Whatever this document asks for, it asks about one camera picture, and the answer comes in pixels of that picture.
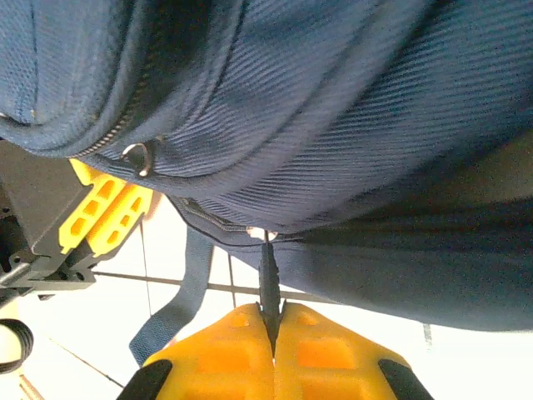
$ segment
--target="yellow plastic part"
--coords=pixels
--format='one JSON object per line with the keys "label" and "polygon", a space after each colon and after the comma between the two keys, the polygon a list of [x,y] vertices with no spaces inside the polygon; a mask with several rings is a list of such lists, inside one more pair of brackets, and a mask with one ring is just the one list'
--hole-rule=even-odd
{"label": "yellow plastic part", "polygon": [[148,211],[153,191],[70,160],[74,172],[91,192],[59,228],[59,245],[66,254],[86,238],[94,257],[111,252]]}
{"label": "yellow plastic part", "polygon": [[157,400],[396,400],[378,362],[396,353],[287,304],[272,362],[256,304],[152,355],[172,362]]}
{"label": "yellow plastic part", "polygon": [[214,325],[152,355],[172,362],[157,400],[272,400],[274,366],[257,305],[248,304]]}
{"label": "yellow plastic part", "polygon": [[301,304],[286,305],[276,343],[277,400],[396,400],[378,362],[398,354]]}

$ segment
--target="black cable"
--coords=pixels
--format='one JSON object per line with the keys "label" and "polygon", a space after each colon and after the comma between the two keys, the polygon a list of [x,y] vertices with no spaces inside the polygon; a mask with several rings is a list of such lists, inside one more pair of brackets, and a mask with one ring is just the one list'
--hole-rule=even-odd
{"label": "black cable", "polygon": [[17,335],[21,347],[21,357],[17,361],[0,363],[0,374],[12,373],[20,368],[33,350],[33,334],[27,325],[17,319],[0,319],[0,325],[8,328]]}

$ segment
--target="navy blue backpack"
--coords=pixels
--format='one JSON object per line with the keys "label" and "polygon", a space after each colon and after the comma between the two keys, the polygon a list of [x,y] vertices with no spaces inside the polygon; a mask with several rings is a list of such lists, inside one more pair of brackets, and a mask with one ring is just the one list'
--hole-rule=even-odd
{"label": "navy blue backpack", "polygon": [[294,288],[533,328],[531,0],[0,6],[0,137],[165,193],[186,282],[213,243],[259,265],[268,232]]}

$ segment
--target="blue strap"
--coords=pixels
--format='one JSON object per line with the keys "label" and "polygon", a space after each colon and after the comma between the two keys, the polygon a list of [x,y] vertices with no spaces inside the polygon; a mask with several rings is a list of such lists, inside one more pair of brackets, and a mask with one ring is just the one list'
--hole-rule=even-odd
{"label": "blue strap", "polygon": [[137,364],[164,348],[197,314],[207,290],[213,245],[202,234],[187,229],[185,276],[177,295],[153,314],[130,342]]}

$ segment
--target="floor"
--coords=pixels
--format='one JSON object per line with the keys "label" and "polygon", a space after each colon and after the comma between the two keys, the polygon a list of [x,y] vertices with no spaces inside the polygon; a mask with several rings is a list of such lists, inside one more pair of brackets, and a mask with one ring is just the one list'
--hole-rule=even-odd
{"label": "floor", "polygon": [[[185,224],[165,198],[154,210],[113,260],[95,268],[97,283],[89,289],[17,302],[20,318],[36,334],[23,373],[46,400],[114,399],[136,371],[127,345],[175,295],[184,274]],[[257,272],[230,262],[221,249],[210,283],[200,312],[178,339],[258,299]],[[288,298],[301,298],[294,289],[283,290]],[[435,399],[531,398],[533,332],[469,332],[313,297],[301,303],[401,354]]]}

